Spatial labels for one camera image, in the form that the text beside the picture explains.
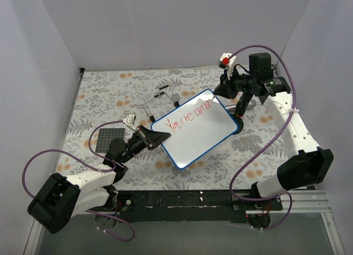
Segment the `blue framed whiteboard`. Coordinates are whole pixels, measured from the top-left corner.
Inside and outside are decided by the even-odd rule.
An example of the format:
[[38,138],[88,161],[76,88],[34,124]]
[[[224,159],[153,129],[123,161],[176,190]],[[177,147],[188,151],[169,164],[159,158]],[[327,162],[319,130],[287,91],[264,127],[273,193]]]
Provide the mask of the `blue framed whiteboard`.
[[162,146],[178,169],[194,163],[237,129],[236,121],[210,89],[151,124],[153,131],[171,133]]

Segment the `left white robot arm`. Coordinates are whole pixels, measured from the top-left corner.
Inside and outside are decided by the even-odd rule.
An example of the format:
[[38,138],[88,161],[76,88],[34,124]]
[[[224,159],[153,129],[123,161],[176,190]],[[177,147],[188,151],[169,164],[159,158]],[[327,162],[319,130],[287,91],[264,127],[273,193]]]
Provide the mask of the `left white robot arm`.
[[138,126],[130,139],[113,139],[103,162],[97,168],[62,176],[54,173],[33,196],[27,212],[50,233],[61,231],[72,217],[96,207],[106,211],[117,206],[114,183],[128,168],[125,163],[144,149],[152,150],[171,137],[168,132]]

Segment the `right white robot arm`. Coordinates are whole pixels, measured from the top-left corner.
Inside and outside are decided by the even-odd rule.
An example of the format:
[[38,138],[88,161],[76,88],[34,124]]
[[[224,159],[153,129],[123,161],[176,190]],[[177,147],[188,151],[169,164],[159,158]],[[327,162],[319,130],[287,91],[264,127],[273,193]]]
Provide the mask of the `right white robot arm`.
[[222,54],[219,66],[224,73],[214,95],[233,99],[242,93],[232,114],[237,122],[242,121],[252,98],[258,97],[272,116],[279,130],[276,137],[283,139],[288,156],[276,174],[252,184],[249,194],[241,199],[260,210],[270,199],[288,190],[321,183],[332,164],[333,153],[322,149],[309,133],[295,109],[294,91],[283,77],[274,75],[270,54],[249,55],[249,70],[244,74],[237,71],[235,58],[230,53]]

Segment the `black microphone on stand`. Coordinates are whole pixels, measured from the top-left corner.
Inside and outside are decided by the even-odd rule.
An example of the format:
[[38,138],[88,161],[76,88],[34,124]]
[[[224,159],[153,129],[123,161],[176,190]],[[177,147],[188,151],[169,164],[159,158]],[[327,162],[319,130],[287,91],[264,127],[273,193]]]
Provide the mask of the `black microphone on stand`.
[[226,106],[228,113],[231,114],[232,118],[238,124],[238,129],[233,133],[234,135],[241,133],[244,128],[242,117],[245,115],[245,112],[255,106],[256,101],[247,95],[242,95],[236,104]]

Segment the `grey studded baseplate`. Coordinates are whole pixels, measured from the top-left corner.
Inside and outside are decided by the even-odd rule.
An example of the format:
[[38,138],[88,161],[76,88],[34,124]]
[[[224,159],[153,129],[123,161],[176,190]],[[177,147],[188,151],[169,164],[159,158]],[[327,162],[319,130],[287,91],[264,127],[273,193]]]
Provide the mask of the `grey studded baseplate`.
[[95,144],[95,152],[106,153],[112,140],[124,139],[124,137],[124,128],[100,128],[98,131],[97,142]]

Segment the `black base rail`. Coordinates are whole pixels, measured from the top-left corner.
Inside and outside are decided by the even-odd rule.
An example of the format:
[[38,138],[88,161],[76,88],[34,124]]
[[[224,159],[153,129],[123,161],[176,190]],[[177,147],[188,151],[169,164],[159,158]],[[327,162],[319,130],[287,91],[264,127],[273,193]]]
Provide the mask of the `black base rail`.
[[232,196],[229,190],[123,190],[111,207],[91,208],[92,211],[118,214],[118,217],[133,222],[151,221],[228,221],[246,223],[246,212],[268,215],[270,211],[281,211],[282,202],[248,202]]

